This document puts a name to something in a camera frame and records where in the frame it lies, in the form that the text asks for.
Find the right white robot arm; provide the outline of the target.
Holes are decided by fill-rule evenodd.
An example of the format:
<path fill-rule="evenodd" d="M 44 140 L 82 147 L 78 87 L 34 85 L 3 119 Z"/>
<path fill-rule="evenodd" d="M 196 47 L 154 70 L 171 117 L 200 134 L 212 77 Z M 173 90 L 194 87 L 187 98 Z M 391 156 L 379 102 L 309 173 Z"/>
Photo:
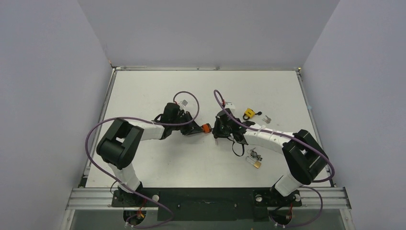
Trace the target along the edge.
<path fill-rule="evenodd" d="M 293 133 L 275 131 L 251 121 L 241 122 L 226 109 L 216 115 L 212 134 L 214 138 L 259 146 L 285 157 L 289 170 L 270 189 L 271 201 L 277 205 L 287 201 L 300 186 L 313 183 L 327 166 L 327 155 L 304 129 Z"/>

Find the yellow padlock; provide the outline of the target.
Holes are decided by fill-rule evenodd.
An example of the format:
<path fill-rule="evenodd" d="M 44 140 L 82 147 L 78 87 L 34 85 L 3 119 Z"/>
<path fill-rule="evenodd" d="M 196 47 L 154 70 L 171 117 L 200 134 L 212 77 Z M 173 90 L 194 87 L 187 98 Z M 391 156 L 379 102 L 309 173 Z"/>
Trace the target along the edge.
<path fill-rule="evenodd" d="M 256 115 L 262 115 L 262 112 L 261 111 L 255 112 L 252 109 L 247 108 L 243 114 L 243 120 L 245 121 L 250 120 Z"/>

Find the brass long-shackle padlock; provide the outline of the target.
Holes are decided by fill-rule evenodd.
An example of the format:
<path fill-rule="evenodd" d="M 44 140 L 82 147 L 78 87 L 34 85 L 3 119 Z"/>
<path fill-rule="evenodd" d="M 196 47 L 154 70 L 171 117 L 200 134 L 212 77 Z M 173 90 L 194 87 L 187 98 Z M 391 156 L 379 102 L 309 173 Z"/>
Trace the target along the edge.
<path fill-rule="evenodd" d="M 252 164 L 256 169 L 261 167 L 262 160 L 263 158 L 260 154 L 258 154 L 256 148 L 247 150 L 246 161 Z"/>

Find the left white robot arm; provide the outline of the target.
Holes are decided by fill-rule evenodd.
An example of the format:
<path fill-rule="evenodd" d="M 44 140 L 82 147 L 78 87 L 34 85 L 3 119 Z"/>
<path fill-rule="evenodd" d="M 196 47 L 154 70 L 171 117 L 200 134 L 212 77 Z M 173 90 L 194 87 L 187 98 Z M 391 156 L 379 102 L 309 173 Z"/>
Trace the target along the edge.
<path fill-rule="evenodd" d="M 207 134 L 211 130 L 209 123 L 198 125 L 182 103 L 167 103 L 163 113 L 151 123 L 130 123 L 123 118 L 114 119 L 96 147 L 97 154 L 121 182 L 113 194 L 112 206 L 139 207 L 144 202 L 143 185 L 132 166 L 141 141 L 164 140 L 173 131 L 189 136 Z"/>

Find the orange padlock with keys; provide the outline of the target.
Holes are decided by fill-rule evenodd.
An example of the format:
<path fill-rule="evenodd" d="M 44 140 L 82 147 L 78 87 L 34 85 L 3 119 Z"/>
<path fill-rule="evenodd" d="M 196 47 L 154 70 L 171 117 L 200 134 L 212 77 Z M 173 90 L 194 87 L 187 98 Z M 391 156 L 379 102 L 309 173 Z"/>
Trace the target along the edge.
<path fill-rule="evenodd" d="M 202 130 L 204 133 L 208 134 L 212 132 L 212 127 L 209 123 L 206 123 L 204 125 L 201 126 Z"/>

